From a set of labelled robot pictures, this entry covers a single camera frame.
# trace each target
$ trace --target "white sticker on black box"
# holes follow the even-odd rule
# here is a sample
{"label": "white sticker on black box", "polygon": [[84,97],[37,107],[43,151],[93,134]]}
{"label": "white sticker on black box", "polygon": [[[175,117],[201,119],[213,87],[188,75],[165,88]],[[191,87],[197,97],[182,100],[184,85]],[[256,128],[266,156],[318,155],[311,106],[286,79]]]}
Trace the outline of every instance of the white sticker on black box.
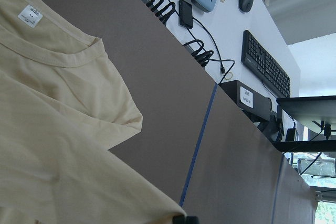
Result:
{"label": "white sticker on black box", "polygon": [[42,19],[43,15],[31,5],[27,5],[22,12],[18,15],[18,18],[21,19],[28,26],[34,28],[37,23]]}
{"label": "white sticker on black box", "polygon": [[240,87],[240,101],[250,108],[253,108],[253,93],[243,87]]}

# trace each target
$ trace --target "beige shirt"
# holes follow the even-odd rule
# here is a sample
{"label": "beige shirt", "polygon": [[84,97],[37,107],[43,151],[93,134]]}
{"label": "beige shirt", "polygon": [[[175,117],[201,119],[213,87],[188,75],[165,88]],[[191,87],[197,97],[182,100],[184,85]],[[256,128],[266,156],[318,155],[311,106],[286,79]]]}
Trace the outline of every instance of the beige shirt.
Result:
{"label": "beige shirt", "polygon": [[[42,17],[33,27],[27,6]],[[0,223],[185,214],[107,151],[140,132],[142,115],[101,39],[41,0],[0,0],[0,115]]]}

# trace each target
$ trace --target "black keyboard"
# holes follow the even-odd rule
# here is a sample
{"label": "black keyboard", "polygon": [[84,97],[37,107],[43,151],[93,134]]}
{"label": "black keyboard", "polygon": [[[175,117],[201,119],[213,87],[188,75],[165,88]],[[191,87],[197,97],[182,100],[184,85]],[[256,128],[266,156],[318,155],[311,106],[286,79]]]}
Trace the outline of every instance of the black keyboard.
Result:
{"label": "black keyboard", "polygon": [[275,95],[290,97],[290,78],[255,37],[244,31],[242,63],[248,67]]}

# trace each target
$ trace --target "printed label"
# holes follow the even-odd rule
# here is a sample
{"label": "printed label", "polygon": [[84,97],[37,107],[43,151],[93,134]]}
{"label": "printed label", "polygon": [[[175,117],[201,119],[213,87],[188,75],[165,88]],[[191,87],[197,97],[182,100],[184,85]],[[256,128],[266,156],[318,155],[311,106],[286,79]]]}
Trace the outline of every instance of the printed label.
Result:
{"label": "printed label", "polygon": [[253,108],[253,93],[240,87],[240,101],[250,108]]}
{"label": "printed label", "polygon": [[27,5],[26,8],[18,15],[18,18],[21,19],[28,26],[34,28],[37,23],[42,19],[43,15],[31,5]]}

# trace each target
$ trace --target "blue tape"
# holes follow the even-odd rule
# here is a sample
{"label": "blue tape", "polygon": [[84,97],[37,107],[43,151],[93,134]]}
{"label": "blue tape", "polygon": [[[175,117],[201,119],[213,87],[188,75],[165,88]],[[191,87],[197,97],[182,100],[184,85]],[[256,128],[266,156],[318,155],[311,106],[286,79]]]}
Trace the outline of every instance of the blue tape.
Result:
{"label": "blue tape", "polygon": [[210,110],[211,110],[212,104],[214,102],[217,86],[218,85],[215,83],[214,89],[213,89],[211,97],[210,97],[209,105],[208,105],[208,108],[207,108],[205,116],[204,116],[202,128],[201,128],[201,131],[200,131],[199,136],[198,136],[198,140],[197,140],[197,143],[196,143],[194,155],[193,155],[193,158],[192,158],[191,163],[190,163],[188,175],[187,175],[187,178],[186,178],[185,183],[184,183],[184,188],[183,188],[181,199],[180,199],[180,203],[179,203],[179,205],[181,207],[183,207],[184,200],[185,200],[185,197],[186,197],[186,194],[187,194],[187,191],[188,191],[188,187],[189,187],[189,183],[190,183],[190,180],[191,180],[191,175],[193,173],[193,169],[194,169],[194,166],[195,166],[195,162],[196,162],[196,158],[197,158],[197,155],[198,155],[198,151],[200,150],[199,147],[201,145],[201,141],[202,141],[202,138],[203,138],[205,126],[206,126],[206,123],[207,123],[208,118],[209,118],[209,114],[210,114]]}
{"label": "blue tape", "polygon": [[273,201],[273,209],[272,209],[272,221],[271,224],[273,224],[274,222],[274,215],[275,215],[275,207],[276,207],[276,203],[277,203],[277,197],[278,197],[278,189],[279,189],[279,184],[280,184],[280,175],[281,175],[281,171],[282,171],[282,165],[284,163],[284,155],[282,155],[281,157],[281,161],[280,161],[280,167],[279,167],[279,174],[278,174],[278,181],[277,181],[277,186],[275,189],[275,196],[274,196],[274,201]]}

